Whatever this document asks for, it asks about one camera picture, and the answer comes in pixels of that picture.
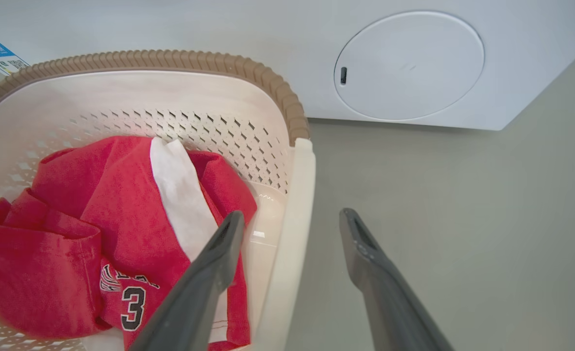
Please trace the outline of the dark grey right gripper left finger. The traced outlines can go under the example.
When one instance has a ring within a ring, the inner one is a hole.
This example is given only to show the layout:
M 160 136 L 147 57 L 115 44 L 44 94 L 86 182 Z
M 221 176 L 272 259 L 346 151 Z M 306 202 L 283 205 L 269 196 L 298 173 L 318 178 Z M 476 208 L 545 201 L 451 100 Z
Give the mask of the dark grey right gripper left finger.
M 227 215 L 129 351 L 207 351 L 219 296 L 234 280 L 244 226 L 241 211 Z

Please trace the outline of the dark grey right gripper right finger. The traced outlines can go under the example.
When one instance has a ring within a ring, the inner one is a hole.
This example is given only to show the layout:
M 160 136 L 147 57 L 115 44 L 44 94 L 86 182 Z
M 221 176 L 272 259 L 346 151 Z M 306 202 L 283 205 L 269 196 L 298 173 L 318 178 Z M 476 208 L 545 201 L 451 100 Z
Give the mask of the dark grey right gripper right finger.
M 354 209 L 341 209 L 339 229 L 348 275 L 363 294 L 375 351 L 454 351 Z

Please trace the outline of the red jersey number 3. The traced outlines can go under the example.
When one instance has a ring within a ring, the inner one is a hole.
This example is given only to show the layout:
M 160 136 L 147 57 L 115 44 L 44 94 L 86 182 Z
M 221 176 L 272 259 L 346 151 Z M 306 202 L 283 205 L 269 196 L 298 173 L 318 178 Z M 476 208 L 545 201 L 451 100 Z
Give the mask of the red jersey number 3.
M 43 158 L 0 198 L 0 322 L 31 338 L 128 351 L 252 192 L 220 154 L 179 140 L 109 137 Z

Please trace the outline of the white washing machine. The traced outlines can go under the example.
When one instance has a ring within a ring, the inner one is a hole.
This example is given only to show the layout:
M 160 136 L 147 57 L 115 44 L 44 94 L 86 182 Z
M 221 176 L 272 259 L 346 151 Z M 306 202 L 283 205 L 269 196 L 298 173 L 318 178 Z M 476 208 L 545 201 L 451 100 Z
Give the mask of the white washing machine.
M 410 11 L 470 24 L 484 44 L 481 76 L 429 116 L 354 112 L 334 83 L 341 50 Z M 501 130 L 575 60 L 575 0 L 0 0 L 0 43 L 30 64 L 127 50 L 241 55 L 282 75 L 312 118 Z

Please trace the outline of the round white washing machine door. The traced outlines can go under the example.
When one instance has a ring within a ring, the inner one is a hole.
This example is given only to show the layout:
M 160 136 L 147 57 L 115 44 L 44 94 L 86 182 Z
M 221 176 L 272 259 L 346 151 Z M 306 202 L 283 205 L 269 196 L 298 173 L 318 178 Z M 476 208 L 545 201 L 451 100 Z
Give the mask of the round white washing machine door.
M 341 50 L 336 92 L 354 112 L 410 120 L 461 100 L 481 76 L 484 44 L 475 29 L 446 13 L 410 11 L 359 31 Z

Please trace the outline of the white perforated laundry basket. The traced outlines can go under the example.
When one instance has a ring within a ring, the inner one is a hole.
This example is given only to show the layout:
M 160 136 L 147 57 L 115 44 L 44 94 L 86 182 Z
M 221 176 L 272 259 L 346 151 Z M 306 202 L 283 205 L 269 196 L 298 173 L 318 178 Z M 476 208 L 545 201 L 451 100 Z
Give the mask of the white perforated laundry basket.
M 289 84 L 261 63 L 196 51 L 114 51 L 58 58 L 0 81 L 0 198 L 32 186 L 47 156 L 105 138 L 179 140 L 216 153 L 247 184 L 232 284 L 207 351 L 285 351 L 305 262 L 316 157 Z M 0 322 L 0 351 L 89 351 L 84 338 L 31 338 Z

